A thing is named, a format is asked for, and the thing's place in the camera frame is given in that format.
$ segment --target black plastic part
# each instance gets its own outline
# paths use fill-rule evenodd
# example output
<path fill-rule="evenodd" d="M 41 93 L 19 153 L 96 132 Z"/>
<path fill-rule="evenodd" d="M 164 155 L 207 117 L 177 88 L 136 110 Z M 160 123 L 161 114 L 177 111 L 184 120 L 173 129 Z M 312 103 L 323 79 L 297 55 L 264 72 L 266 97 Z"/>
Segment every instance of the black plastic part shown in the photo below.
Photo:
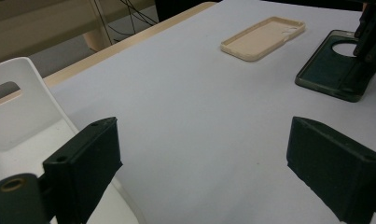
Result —
<path fill-rule="evenodd" d="M 1 223 L 49 223 L 35 175 L 13 175 L 0 181 Z"/>
<path fill-rule="evenodd" d="M 299 71 L 295 83 L 348 102 L 357 102 L 376 73 L 376 63 L 340 55 L 333 50 L 333 46 L 341 43 L 357 44 L 357 39 L 351 32 L 330 32 Z"/>
<path fill-rule="evenodd" d="M 376 211 L 376 152 L 323 123 L 294 117 L 286 158 L 340 221 L 370 223 Z"/>
<path fill-rule="evenodd" d="M 367 5 L 359 22 L 355 32 L 359 42 L 354 55 L 368 63 L 376 63 L 376 5 Z"/>
<path fill-rule="evenodd" d="M 92 123 L 43 162 L 59 223 L 86 223 L 121 166 L 117 119 Z"/>

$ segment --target phone case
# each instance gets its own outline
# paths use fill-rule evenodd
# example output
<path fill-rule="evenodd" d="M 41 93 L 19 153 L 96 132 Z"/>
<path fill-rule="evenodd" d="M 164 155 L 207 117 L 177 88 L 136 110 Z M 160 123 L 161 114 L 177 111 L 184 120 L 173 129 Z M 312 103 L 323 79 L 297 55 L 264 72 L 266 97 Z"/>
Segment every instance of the phone case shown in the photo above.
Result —
<path fill-rule="evenodd" d="M 222 51 L 245 61 L 253 62 L 301 34 L 303 21 L 270 17 L 223 41 Z"/>

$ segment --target round hole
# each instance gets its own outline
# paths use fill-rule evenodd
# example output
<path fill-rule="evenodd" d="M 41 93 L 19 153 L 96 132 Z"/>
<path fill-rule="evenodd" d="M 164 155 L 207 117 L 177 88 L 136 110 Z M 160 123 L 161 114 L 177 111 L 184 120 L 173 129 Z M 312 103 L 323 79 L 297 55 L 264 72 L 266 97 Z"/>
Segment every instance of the round hole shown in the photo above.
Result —
<path fill-rule="evenodd" d="M 63 162 L 63 161 L 66 161 L 66 157 L 65 156 L 57 158 L 57 162 Z"/>
<path fill-rule="evenodd" d="M 13 190 L 21 188 L 24 185 L 23 178 L 15 178 L 7 181 L 4 185 L 1 186 L 2 192 L 11 192 Z"/>
<path fill-rule="evenodd" d="M 354 55 L 354 49 L 356 47 L 356 44 L 353 43 L 341 43 L 333 45 L 333 50 L 343 56 L 347 57 L 355 57 Z"/>

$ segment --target chair backrest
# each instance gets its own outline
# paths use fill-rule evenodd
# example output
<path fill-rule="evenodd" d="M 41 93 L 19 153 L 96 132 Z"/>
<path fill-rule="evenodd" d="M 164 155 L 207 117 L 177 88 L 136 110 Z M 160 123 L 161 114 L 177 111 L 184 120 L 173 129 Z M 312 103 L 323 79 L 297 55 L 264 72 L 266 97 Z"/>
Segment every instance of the chair backrest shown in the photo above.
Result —
<path fill-rule="evenodd" d="M 41 173 L 41 160 L 77 133 L 28 58 L 0 63 L 0 85 L 13 82 L 18 96 L 0 104 L 0 178 Z"/>

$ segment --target table surface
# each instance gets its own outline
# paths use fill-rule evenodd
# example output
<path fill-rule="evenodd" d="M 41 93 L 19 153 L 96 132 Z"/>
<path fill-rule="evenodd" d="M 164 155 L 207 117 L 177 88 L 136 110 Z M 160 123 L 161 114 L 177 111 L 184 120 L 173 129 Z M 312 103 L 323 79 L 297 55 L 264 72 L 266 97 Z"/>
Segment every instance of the table surface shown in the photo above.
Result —
<path fill-rule="evenodd" d="M 220 43 L 271 16 L 306 31 L 248 63 Z M 376 76 L 348 103 L 294 84 L 359 12 L 224 0 L 50 88 L 78 129 L 118 118 L 117 173 L 147 223 L 339 223 L 286 166 L 294 116 L 376 151 Z"/>

